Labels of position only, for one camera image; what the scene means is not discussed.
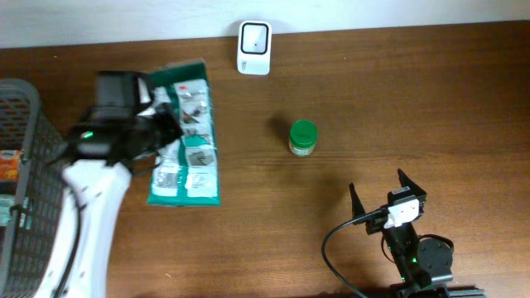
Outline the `orange snack packet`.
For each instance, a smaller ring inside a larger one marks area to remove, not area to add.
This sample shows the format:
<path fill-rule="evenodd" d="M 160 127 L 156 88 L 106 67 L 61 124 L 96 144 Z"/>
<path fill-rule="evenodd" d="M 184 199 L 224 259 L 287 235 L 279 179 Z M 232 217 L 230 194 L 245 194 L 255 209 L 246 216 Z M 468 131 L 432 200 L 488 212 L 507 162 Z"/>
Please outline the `orange snack packet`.
<path fill-rule="evenodd" d="M 1 150 L 0 179 L 4 182 L 16 182 L 19 176 L 20 157 L 18 150 Z"/>

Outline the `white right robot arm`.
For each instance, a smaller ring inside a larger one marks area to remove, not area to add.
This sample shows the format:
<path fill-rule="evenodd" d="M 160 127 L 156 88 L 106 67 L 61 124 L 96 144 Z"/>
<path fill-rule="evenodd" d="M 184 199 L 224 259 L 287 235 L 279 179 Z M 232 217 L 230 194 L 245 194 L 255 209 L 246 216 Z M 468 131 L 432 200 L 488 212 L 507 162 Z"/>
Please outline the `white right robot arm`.
<path fill-rule="evenodd" d="M 413 222 L 424 214 L 427 193 L 401 169 L 397 171 L 401 188 L 388 192 L 387 203 L 367 212 L 349 185 L 353 224 L 364 224 L 368 235 L 380 233 L 397 267 L 402 284 L 390 286 L 391 297 L 484 297 L 476 287 L 450 288 L 453 281 L 454 243 L 435 234 L 420 235 Z"/>

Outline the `green lid jar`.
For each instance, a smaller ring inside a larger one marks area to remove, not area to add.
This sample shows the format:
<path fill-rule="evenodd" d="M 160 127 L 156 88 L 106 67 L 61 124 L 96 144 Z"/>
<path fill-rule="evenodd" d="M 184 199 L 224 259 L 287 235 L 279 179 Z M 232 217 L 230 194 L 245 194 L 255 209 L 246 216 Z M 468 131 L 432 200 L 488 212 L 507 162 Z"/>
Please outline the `green lid jar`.
<path fill-rule="evenodd" d="M 314 151 L 317 139 L 316 125 L 310 120 L 298 120 L 291 125 L 289 149 L 296 156 L 309 156 Z"/>

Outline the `green 3M gloves package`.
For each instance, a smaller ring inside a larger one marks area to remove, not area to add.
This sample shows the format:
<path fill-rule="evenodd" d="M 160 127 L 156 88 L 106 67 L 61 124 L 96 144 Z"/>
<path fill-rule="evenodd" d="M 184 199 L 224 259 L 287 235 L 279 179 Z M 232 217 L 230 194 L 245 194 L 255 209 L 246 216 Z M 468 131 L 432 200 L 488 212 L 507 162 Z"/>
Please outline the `green 3M gloves package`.
<path fill-rule="evenodd" d="M 157 84 L 153 113 L 171 105 L 183 135 L 159 151 L 147 202 L 171 207 L 218 206 L 219 172 L 213 102 L 204 60 L 151 73 Z"/>

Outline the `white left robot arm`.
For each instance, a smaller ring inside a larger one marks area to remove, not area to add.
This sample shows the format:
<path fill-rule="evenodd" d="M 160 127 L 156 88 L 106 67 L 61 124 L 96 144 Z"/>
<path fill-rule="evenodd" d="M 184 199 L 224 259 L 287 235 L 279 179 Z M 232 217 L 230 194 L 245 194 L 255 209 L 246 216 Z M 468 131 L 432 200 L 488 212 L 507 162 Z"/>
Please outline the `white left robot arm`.
<path fill-rule="evenodd" d="M 172 106 L 156 103 L 146 73 L 102 70 L 96 103 L 65 136 L 59 225 L 38 297 L 104 297 L 120 206 L 138 173 L 183 132 Z"/>

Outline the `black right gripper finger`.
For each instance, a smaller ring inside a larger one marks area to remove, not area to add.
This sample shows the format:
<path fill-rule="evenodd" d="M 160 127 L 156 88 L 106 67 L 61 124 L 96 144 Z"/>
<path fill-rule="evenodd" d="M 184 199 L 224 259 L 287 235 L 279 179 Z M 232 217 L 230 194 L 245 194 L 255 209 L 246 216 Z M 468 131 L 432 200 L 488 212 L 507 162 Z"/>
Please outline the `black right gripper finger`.
<path fill-rule="evenodd" d="M 426 196 L 426 191 L 412 181 L 401 168 L 397 170 L 397 174 L 402 188 L 408 187 L 415 196 Z"/>
<path fill-rule="evenodd" d="M 357 194 L 357 191 L 355 189 L 355 186 L 353 183 L 349 184 L 349 192 L 351 197 L 351 203 L 352 203 L 352 215 L 353 218 L 359 218 L 366 214 L 365 209 L 363 207 L 363 204 Z"/>

